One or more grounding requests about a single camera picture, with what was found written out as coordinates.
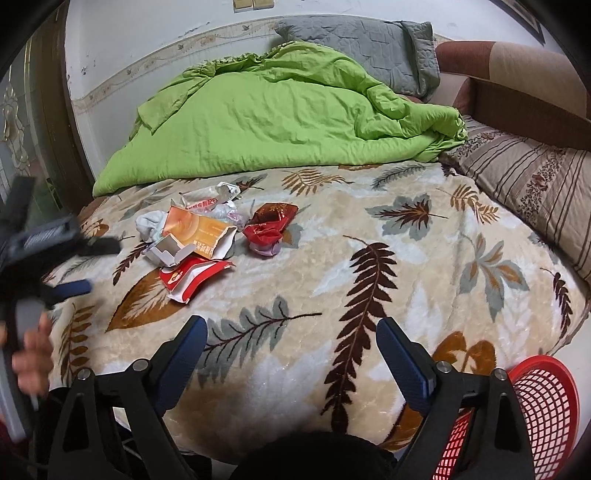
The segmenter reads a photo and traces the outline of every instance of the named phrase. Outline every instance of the red plastic basket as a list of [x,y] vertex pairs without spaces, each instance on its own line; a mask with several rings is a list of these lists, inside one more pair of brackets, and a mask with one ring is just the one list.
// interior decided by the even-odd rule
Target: red plastic basket
[[[551,480],[568,459],[579,427],[579,394],[568,369],[537,355],[509,372],[530,436],[536,480]],[[460,455],[470,413],[456,420],[433,480],[448,480]]]

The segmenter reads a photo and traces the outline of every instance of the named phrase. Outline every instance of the green comforter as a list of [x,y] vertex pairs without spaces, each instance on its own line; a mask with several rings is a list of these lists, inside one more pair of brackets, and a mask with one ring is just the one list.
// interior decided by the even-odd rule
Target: green comforter
[[466,138],[455,108],[412,103],[346,55],[292,42],[185,70],[138,108],[93,193],[273,167],[432,161]]

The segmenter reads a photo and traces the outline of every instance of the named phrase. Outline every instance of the human hand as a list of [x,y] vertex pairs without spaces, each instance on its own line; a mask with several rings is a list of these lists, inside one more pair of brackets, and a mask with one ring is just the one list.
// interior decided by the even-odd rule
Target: human hand
[[[39,328],[28,330],[24,336],[24,349],[12,356],[12,369],[18,377],[18,387],[28,395],[44,396],[49,390],[49,373],[53,369],[53,345],[49,338],[51,320],[43,312]],[[0,346],[6,342],[7,332],[0,325]]]

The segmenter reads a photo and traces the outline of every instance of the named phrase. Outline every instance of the striped pillow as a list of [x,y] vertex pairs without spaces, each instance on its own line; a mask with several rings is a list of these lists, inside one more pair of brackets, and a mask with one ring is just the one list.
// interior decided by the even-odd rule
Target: striped pillow
[[591,153],[518,137],[464,117],[468,141],[443,153],[491,198],[558,246],[591,284]]

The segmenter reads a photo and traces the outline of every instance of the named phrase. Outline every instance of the red and white wrapper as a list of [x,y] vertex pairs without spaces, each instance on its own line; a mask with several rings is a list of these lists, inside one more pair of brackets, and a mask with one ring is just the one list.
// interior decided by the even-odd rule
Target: red and white wrapper
[[170,292],[167,295],[169,299],[189,303],[202,282],[233,266],[233,263],[225,260],[206,260],[191,255],[174,268],[163,268],[160,279]]

